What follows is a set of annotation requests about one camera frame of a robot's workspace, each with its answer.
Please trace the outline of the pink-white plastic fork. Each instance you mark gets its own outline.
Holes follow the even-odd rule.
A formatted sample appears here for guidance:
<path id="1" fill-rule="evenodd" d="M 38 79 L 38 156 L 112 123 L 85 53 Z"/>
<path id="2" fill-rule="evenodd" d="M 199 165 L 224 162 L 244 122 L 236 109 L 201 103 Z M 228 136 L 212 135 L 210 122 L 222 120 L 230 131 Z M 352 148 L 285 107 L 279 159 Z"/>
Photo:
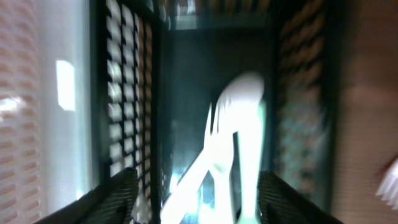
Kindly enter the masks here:
<path id="1" fill-rule="evenodd" d="M 397 159 L 387 167 L 376 196 L 392 210 L 397 210 Z"/>

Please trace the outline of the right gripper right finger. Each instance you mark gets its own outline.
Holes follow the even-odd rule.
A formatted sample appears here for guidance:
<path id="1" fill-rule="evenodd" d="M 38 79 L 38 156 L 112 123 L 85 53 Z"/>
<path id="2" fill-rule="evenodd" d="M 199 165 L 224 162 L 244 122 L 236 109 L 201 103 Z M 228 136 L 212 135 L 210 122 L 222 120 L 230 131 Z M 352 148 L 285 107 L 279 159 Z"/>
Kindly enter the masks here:
<path id="1" fill-rule="evenodd" d="M 343 224 L 300 195 L 272 172 L 260 172 L 257 189 L 261 223 Z"/>

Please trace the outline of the pink-white plastic spoon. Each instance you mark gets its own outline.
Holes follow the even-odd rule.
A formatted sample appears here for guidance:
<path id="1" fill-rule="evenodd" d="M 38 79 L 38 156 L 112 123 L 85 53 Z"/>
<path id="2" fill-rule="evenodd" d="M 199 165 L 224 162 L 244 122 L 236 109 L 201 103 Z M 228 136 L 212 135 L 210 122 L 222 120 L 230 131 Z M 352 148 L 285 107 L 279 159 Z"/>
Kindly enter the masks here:
<path id="1" fill-rule="evenodd" d="M 180 223 L 188 201 L 210 173 L 215 185 L 215 223 L 259 223 L 256 216 L 258 175 L 264 143 L 266 103 L 264 79 L 245 72 L 221 92 L 209 108 L 203 149 L 184 173 L 160 211 L 162 223 Z M 230 174 L 234 153 L 239 152 L 241 214 L 236 216 Z"/>

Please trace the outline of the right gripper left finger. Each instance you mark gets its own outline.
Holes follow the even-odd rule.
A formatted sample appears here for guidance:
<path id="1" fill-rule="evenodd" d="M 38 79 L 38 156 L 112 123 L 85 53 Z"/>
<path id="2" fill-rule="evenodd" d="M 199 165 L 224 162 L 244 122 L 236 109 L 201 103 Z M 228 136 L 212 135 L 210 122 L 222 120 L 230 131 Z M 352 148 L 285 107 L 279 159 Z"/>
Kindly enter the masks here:
<path id="1" fill-rule="evenodd" d="M 77 201 L 39 220 L 39 224 L 132 222 L 139 181 L 137 171 L 128 167 L 100 184 Z"/>

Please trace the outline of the cream plastic fork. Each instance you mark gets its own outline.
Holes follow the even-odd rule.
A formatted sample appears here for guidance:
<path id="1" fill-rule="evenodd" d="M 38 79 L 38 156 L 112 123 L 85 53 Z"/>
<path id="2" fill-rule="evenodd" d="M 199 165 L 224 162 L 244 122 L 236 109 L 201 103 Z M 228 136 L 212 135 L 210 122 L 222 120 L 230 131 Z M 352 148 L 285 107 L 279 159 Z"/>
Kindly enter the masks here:
<path id="1" fill-rule="evenodd" d="M 234 160 L 233 132 L 223 126 L 228 117 L 228 104 L 224 97 L 219 97 L 215 113 L 209 114 L 206 121 L 203 149 L 206 166 L 214 181 L 214 223 L 235 223 L 233 193 L 230 173 Z"/>

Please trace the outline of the mint green plastic fork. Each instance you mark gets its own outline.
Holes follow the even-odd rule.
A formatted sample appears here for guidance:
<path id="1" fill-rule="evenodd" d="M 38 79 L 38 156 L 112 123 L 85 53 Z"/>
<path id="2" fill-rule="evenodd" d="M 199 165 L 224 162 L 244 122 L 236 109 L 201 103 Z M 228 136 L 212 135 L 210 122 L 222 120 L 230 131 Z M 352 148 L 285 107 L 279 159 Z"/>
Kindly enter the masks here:
<path id="1" fill-rule="evenodd" d="M 261 169 L 266 122 L 266 102 L 260 102 L 249 113 L 247 121 L 238 131 L 239 163 L 241 176 L 241 214 L 238 224 L 259 223 L 257 215 L 257 184 Z"/>

